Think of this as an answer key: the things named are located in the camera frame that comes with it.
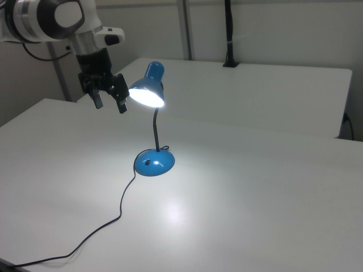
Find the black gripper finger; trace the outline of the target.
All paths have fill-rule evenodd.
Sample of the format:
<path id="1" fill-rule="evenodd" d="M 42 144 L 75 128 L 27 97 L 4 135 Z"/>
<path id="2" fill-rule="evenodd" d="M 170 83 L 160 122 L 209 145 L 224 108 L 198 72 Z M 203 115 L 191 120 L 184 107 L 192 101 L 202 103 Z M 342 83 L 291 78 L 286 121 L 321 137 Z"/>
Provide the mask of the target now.
<path id="1" fill-rule="evenodd" d="M 96 109 L 100 109 L 103 107 L 103 102 L 102 102 L 102 98 L 99 94 L 98 90 L 93 90 L 91 93 L 91 98 L 94 102 L 94 105 L 96 107 Z"/>
<path id="2" fill-rule="evenodd" d="M 114 92 L 113 98 L 116 101 L 119 113 L 120 114 L 125 113 L 127 111 L 127 106 L 126 106 L 127 93 Z"/>

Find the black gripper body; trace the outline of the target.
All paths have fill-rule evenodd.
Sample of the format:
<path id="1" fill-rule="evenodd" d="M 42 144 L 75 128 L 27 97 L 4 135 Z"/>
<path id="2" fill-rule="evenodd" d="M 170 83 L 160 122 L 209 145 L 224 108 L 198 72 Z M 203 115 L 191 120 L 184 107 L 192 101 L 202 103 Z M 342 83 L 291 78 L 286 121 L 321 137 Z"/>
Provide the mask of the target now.
<path id="1" fill-rule="evenodd" d="M 97 99 L 99 91 L 105 91 L 115 99 L 127 98 L 125 79 L 122 74 L 112 73 L 112 63 L 106 48 L 76 57 L 81 68 L 78 78 L 85 94 Z"/>

